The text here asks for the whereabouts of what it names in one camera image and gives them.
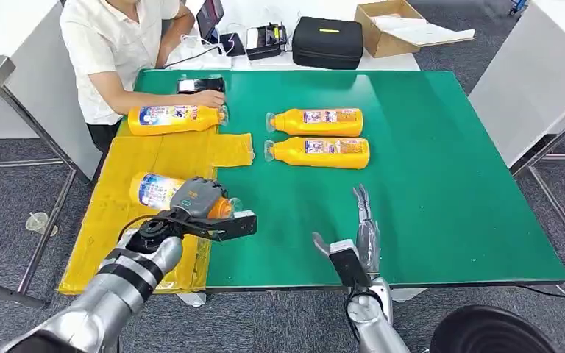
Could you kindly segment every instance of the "black case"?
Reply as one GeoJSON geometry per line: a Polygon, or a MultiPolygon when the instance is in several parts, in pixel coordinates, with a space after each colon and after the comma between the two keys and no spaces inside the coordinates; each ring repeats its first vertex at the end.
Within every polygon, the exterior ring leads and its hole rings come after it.
{"type": "Polygon", "coordinates": [[[301,17],[292,44],[298,65],[354,70],[363,56],[363,28],[355,21],[301,17]]]}

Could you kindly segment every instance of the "white desk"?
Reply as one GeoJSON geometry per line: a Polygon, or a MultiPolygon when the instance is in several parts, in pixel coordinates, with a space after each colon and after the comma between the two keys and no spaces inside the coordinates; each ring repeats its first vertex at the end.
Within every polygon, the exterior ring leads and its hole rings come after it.
{"type": "Polygon", "coordinates": [[[565,0],[530,4],[469,100],[508,167],[565,129],[565,0]]]}
{"type": "MultiPolygon", "coordinates": [[[[221,33],[237,32],[245,42],[245,31],[250,27],[263,26],[269,22],[282,23],[292,36],[300,16],[331,18],[337,20],[354,20],[356,5],[372,2],[372,0],[221,0],[224,6],[224,17],[217,26],[221,33]]],[[[187,7],[196,15],[204,0],[188,0],[187,7]]],[[[232,70],[321,70],[296,65],[291,53],[282,53],[277,57],[250,61],[244,56],[232,59],[232,70]]],[[[418,71],[419,66],[412,54],[393,57],[373,58],[367,50],[363,53],[358,70],[401,70],[418,71]]]]}

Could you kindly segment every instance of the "green tabletop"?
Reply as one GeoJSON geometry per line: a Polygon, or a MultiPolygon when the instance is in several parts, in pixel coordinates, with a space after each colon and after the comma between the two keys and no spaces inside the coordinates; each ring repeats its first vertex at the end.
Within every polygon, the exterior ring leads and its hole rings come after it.
{"type": "Polygon", "coordinates": [[[218,168],[258,232],[214,243],[208,288],[341,285],[313,246],[355,239],[352,187],[369,192],[380,272],[395,287],[562,282],[565,270],[460,85],[442,71],[144,71],[136,90],[173,93],[177,79],[221,74],[230,123],[252,133],[251,166],[218,168]],[[371,159],[363,170],[263,159],[267,112],[359,107],[371,159]]]}

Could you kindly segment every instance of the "yellow plastic bag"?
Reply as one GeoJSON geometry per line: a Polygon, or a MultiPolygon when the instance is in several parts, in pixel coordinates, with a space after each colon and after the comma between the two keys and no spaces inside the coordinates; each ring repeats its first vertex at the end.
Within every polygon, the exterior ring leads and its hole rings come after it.
{"type": "MultiPolygon", "coordinates": [[[[134,175],[151,172],[180,179],[196,175],[214,178],[215,166],[248,165],[253,156],[250,134],[219,135],[213,127],[203,132],[136,137],[122,124],[94,188],[58,291],[83,292],[100,262],[116,245],[122,227],[140,215],[157,212],[130,199],[134,175]]],[[[209,253],[210,241],[186,235],[179,265],[166,274],[155,293],[204,289],[209,253]]]]}

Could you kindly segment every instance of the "robotic hand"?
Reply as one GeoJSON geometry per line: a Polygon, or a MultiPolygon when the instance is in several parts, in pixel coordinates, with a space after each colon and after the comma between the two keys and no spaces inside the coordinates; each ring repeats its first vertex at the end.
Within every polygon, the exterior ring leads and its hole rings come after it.
{"type": "Polygon", "coordinates": [[[353,188],[358,200],[356,246],[351,239],[326,244],[313,233],[315,247],[335,266],[343,285],[347,320],[363,353],[410,353],[393,328],[393,303],[388,283],[380,277],[380,232],[372,219],[369,194],[353,188]]]}
{"type": "Polygon", "coordinates": [[[162,278],[179,263],[182,239],[192,234],[223,241],[257,229],[252,211],[234,218],[206,218],[226,195],[217,182],[196,177],[174,194],[171,209],[123,228],[118,244],[101,262],[85,291],[67,308],[8,344],[0,352],[98,352],[111,347],[162,278]]]}

